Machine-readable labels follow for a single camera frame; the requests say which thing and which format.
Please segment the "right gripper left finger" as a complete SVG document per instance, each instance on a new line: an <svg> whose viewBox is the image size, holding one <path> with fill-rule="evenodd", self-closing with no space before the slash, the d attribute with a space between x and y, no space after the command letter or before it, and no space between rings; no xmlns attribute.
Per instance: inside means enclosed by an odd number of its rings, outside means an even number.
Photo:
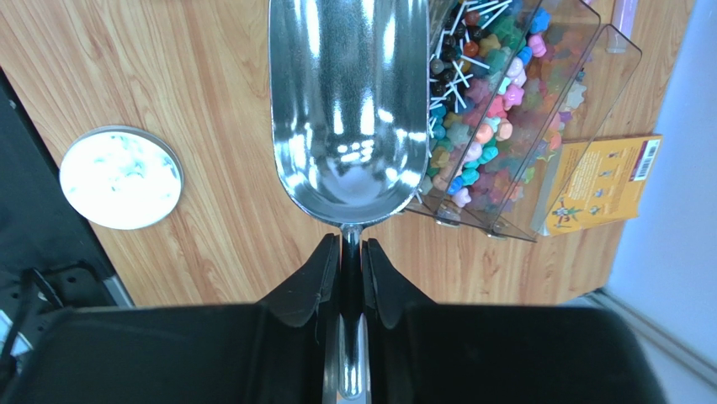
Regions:
<svg viewBox="0 0 717 404"><path fill-rule="evenodd" d="M304 264L260 300L261 403L337 402L339 236L326 234Z"/></svg>

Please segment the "clear compartment candy box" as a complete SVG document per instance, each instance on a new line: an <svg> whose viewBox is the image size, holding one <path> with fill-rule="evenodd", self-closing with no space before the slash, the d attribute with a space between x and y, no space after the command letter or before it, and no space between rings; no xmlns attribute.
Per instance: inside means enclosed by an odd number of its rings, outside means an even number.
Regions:
<svg viewBox="0 0 717 404"><path fill-rule="evenodd" d="M548 162L592 142L642 58L635 5L602 20L588 1L430 4L430 161L409 211L534 241Z"/></svg>

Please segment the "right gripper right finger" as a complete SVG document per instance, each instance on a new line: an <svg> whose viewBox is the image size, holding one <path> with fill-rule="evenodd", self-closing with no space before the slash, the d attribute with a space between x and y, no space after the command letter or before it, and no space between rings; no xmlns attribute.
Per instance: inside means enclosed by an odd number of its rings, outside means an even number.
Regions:
<svg viewBox="0 0 717 404"><path fill-rule="evenodd" d="M369 396L373 403L414 403L421 370L411 312L435 302L390 261L378 240L362 242Z"/></svg>

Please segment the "silver metal scoop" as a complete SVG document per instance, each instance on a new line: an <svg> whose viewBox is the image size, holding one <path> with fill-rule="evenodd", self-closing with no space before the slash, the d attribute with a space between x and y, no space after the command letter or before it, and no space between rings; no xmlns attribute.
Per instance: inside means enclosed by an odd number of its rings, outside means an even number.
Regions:
<svg viewBox="0 0 717 404"><path fill-rule="evenodd" d="M337 393L369 389L361 235L411 201L428 164L429 4L272 1L274 158L288 196L342 234Z"/></svg>

